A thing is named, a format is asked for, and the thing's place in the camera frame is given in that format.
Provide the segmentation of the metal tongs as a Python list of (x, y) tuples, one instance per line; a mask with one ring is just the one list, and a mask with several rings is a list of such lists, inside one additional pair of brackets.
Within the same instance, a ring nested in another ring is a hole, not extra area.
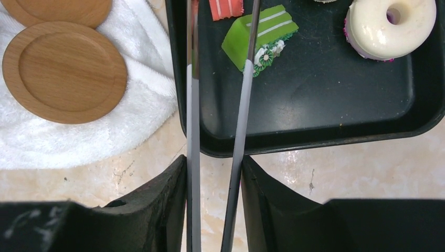
[[(260, 16), (260, 1), (254, 1), (250, 27), (247, 59), (243, 81), (231, 177), (227, 199), (221, 251), (231, 251), (236, 223), (238, 193), (240, 188), (241, 162), (245, 151), (246, 130), (249, 114), (253, 62), (256, 51)], [(201, 251), (200, 215), (200, 124), (199, 124), (199, 66), (198, 66), (198, 15), (193, 12), (192, 1), (187, 1), (187, 79), (186, 79), (186, 138), (187, 138), (187, 251)]]

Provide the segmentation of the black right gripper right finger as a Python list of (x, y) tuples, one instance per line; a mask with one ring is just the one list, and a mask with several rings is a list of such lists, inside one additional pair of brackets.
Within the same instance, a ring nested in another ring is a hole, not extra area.
[(444, 251), (441, 199), (331, 199), (320, 204), (242, 161), (249, 251)]

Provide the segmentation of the red cake slice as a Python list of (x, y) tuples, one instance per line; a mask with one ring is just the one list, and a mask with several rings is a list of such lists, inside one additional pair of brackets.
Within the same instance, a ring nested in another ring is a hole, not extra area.
[(244, 13), (243, 0), (209, 0), (213, 21), (240, 17)]

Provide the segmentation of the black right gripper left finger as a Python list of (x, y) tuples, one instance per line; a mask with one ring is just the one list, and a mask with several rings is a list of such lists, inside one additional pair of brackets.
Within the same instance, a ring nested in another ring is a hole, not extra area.
[(186, 157), (103, 207), (1, 203), (1, 251), (180, 251)]

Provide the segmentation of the green cake slice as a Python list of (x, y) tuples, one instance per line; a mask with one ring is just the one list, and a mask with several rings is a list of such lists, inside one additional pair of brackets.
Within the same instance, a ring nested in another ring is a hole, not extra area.
[[(221, 45), (222, 50), (241, 72), (244, 70), (248, 54), (251, 22), (251, 14), (237, 18)], [(254, 77), (272, 65), (274, 59), (284, 50), (285, 42), (298, 29), (298, 25), (283, 5), (276, 5), (260, 12), (253, 59)]]

